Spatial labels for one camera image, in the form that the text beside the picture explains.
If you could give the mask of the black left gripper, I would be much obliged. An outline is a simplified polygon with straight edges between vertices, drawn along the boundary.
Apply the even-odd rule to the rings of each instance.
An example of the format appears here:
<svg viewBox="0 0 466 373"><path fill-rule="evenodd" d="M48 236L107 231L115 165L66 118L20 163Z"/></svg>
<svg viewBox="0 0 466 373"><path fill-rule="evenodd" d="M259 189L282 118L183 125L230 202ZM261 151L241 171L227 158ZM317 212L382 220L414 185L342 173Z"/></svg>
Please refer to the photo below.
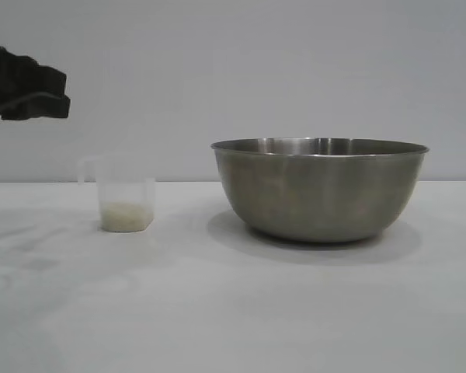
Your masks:
<svg viewBox="0 0 466 373"><path fill-rule="evenodd" d="M0 118L66 119L71 99L66 95L67 75L26 55L0 45Z"/></svg>

